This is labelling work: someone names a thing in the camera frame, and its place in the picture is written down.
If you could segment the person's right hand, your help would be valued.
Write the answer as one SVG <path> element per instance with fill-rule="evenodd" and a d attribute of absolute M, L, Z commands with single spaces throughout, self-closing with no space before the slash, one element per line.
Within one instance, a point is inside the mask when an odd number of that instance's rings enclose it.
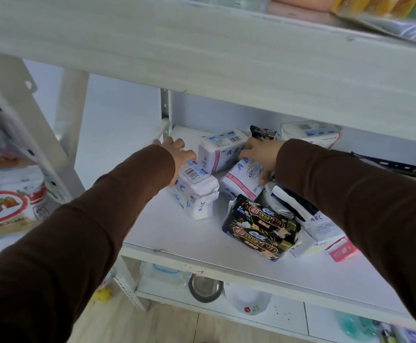
<path fill-rule="evenodd" d="M 284 143 L 284 140 L 258 140 L 250 137 L 246 142 L 246 148 L 241 150 L 239 159 L 248 158 L 249 160 L 255 160 L 263 168 L 273 168 L 274 171 L 278 152 Z"/>

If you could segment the white pink-edged pad packet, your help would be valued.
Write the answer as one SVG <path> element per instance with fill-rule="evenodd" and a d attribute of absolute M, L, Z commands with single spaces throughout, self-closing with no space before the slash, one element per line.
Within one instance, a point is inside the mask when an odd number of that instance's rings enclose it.
<path fill-rule="evenodd" d="M 250 201 L 256 201 L 265 187 L 265 184 L 261 184 L 263 173 L 261 163 L 247 157 L 242 158 L 220 179 L 219 191 L 229 200 L 243 195 Z"/>

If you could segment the white blue pad packet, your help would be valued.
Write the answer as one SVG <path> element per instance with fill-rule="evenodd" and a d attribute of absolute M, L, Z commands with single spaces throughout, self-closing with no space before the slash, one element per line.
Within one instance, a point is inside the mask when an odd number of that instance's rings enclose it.
<path fill-rule="evenodd" d="M 213 216 L 219 187 L 218 179 L 191 159 L 180 168 L 175 184 L 166 190 L 187 216 L 200 220 Z"/>

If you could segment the person's right forearm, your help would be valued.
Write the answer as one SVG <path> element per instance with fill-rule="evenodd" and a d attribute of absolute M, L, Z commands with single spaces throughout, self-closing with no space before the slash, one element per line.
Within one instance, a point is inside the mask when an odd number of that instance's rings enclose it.
<path fill-rule="evenodd" d="M 297 139 L 275 178 L 345 232 L 416 320 L 416 180 Z"/>

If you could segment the white pink-striped pad packet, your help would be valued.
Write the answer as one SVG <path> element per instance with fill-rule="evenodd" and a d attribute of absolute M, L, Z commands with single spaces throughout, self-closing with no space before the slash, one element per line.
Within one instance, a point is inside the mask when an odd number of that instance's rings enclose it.
<path fill-rule="evenodd" d="M 197 162 L 212 175 L 229 170 L 239 161 L 239 153 L 245 149 L 248 137 L 237 128 L 213 136 L 202 136 Z"/>

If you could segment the navy white pad packet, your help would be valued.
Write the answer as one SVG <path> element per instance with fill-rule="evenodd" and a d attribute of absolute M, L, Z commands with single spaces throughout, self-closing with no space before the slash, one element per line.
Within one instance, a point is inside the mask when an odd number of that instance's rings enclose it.
<path fill-rule="evenodd" d="M 271 198 L 295 216 L 314 241 L 337 240 L 345 236 L 345 233 L 319 208 L 294 191 L 276 184 L 276 182 L 269 182 L 266 189 Z"/>

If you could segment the small black pad packet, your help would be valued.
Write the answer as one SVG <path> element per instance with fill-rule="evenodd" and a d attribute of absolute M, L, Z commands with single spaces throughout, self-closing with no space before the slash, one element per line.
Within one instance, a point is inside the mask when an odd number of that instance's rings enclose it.
<path fill-rule="evenodd" d="M 250 126 L 250 133 L 251 137 L 258 139 L 258 140 L 274 140 L 277 135 L 277 131 L 270 130 L 267 128 L 260 128 L 258 126 L 251 125 Z"/>

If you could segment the flat white packet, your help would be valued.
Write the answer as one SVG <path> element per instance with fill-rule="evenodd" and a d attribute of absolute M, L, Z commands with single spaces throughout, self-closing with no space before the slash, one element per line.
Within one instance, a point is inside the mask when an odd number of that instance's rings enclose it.
<path fill-rule="evenodd" d="M 331 239 L 316 241 L 310 235 L 302 235 L 299 238 L 298 244 L 290 249 L 290 253 L 294 257 L 302 257 L 304 255 L 322 252 L 329 247 L 330 242 Z"/>

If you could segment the white wooden shelf unit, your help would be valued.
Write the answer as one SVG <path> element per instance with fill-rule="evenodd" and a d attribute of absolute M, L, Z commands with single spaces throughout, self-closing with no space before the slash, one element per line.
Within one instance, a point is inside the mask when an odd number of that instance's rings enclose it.
<path fill-rule="evenodd" d="M 0 0 L 0 54 L 416 141 L 416 45 L 188 0 Z"/>

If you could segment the clear plastic container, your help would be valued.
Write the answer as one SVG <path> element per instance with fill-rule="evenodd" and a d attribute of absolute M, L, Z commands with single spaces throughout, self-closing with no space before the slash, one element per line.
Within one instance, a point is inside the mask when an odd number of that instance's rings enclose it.
<path fill-rule="evenodd" d="M 143 279 L 170 284 L 175 287 L 184 287 L 188 284 L 191 273 L 164 267 L 154 263 L 142 261 L 140 274 Z"/>

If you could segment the white ceramic bowl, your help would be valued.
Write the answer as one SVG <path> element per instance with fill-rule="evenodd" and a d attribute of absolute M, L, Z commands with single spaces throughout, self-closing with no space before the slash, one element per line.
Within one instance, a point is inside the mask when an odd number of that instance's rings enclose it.
<path fill-rule="evenodd" d="M 263 313 L 272 299 L 270 293 L 229 282 L 223 284 L 223 291 L 228 303 L 247 316 Z"/>

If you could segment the yellow toy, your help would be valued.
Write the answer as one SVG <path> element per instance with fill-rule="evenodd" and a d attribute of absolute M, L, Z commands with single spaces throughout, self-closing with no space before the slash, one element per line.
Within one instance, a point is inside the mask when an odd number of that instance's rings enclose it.
<path fill-rule="evenodd" d="M 92 301 L 94 302 L 108 302 L 113 298 L 113 288 L 111 285 L 107 285 L 103 288 L 97 289 L 93 296 Z"/>

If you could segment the white metal rack upright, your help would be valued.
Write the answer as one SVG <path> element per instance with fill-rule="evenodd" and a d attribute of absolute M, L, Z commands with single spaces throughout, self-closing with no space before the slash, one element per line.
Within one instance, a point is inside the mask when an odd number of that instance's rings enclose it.
<path fill-rule="evenodd" d="M 24 61 L 0 54 L 0 128 L 39 165 L 59 203 L 85 192 L 74 166 L 88 82 L 88 72 L 63 69 L 52 128 L 33 97 L 38 87 Z"/>

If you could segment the orange packet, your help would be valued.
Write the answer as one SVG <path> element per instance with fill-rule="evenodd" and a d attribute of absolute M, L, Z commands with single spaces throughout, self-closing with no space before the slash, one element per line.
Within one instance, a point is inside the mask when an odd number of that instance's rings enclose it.
<path fill-rule="evenodd" d="M 306 10 L 329 12 L 336 0 L 271 0 L 283 5 L 291 5 Z"/>

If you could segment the red white noodle packet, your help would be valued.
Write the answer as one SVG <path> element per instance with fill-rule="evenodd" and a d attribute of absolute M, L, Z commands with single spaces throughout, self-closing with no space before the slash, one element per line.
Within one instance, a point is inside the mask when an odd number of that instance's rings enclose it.
<path fill-rule="evenodd" d="M 55 208 L 38 166 L 0 170 L 0 236 L 33 229 Z"/>

